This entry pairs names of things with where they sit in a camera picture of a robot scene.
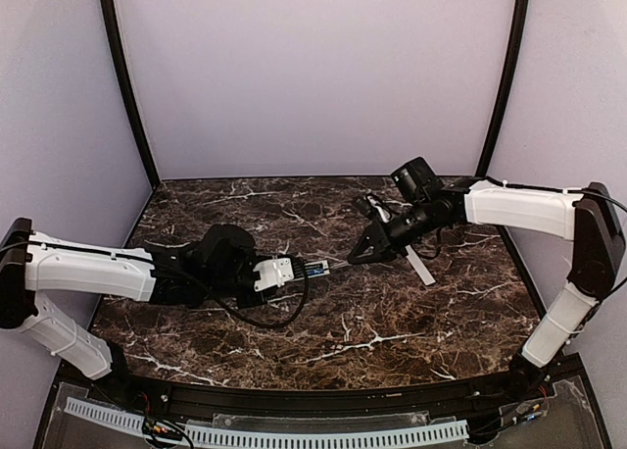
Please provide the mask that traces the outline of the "clear handled tester screwdriver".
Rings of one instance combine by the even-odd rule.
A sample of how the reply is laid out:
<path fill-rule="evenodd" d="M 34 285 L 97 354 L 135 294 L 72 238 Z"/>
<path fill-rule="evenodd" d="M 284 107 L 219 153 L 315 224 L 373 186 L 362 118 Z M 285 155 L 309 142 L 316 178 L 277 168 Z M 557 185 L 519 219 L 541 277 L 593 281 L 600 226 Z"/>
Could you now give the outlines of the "clear handled tester screwdriver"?
<path fill-rule="evenodd" d="M 345 268 L 345 267 L 349 267 L 350 264 L 343 260 L 343 261 L 339 261 L 339 262 L 333 262 L 330 263 L 329 262 L 329 269 L 334 270 L 334 269 L 340 269 L 340 268 Z"/>

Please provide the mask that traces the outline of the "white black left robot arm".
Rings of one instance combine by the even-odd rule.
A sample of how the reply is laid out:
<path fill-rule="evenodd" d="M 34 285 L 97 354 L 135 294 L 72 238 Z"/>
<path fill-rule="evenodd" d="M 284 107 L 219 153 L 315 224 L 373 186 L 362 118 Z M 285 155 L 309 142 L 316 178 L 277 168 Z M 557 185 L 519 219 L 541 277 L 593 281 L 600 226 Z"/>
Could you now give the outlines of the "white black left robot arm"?
<path fill-rule="evenodd" d="M 258 255 L 252 235 L 233 224 L 214 225 L 202 239 L 180 246 L 115 249 L 54 238 L 19 218 L 1 241 L 1 326 L 99 380 L 124 373 L 123 352 L 53 305 L 47 291 L 189 307 L 233 298 L 249 307 L 292 277 L 289 261 Z"/>

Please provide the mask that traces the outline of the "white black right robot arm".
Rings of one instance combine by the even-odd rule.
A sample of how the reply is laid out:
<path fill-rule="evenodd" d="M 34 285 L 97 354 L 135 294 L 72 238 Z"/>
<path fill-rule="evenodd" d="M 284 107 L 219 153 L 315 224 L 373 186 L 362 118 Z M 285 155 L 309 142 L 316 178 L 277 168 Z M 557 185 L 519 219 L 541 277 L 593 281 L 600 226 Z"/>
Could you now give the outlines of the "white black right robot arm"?
<path fill-rule="evenodd" d="M 626 252 L 616 214 L 622 205 L 602 183 L 556 188 L 477 176 L 444 180 L 421 157 L 396 169 L 391 178 L 408 207 L 395 212 L 373 194 L 356 199 L 370 223 L 347 257 L 352 265 L 407 257 L 425 234 L 462 224 L 521 228 L 572 243 L 565 285 L 522 345 L 515 365 L 547 366 L 594 310 L 626 283 L 618 277 Z"/>

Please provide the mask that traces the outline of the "white remote battery cover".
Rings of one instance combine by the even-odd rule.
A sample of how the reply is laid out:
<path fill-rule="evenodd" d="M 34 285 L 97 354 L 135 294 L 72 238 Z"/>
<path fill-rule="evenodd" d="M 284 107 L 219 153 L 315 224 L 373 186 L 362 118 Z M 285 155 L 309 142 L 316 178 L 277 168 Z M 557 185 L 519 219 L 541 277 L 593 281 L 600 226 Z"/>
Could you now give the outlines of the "white remote battery cover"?
<path fill-rule="evenodd" d="M 407 259 L 425 286 L 433 285 L 436 280 L 412 247 L 407 246 Z"/>

